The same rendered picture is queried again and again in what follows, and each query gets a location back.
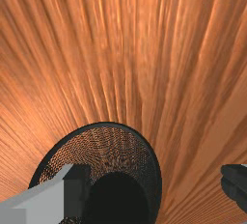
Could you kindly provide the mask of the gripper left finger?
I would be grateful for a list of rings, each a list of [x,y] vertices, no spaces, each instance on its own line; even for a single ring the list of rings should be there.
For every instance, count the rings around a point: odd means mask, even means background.
[[[91,167],[67,164],[51,180],[0,203],[0,224],[59,224],[83,216]]]

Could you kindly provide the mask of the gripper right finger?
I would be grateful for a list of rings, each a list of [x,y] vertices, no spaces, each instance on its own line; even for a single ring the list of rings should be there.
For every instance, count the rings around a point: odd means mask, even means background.
[[[221,167],[221,187],[247,214],[247,164],[226,164]]]

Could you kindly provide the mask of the dark mesh basket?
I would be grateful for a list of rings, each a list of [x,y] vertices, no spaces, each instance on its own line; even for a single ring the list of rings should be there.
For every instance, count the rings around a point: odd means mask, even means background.
[[[66,164],[91,167],[91,182],[106,174],[123,172],[143,188],[150,224],[155,224],[162,198],[162,177],[154,150],[135,129],[114,122],[99,122],[71,132],[45,155],[29,186],[54,178]]]

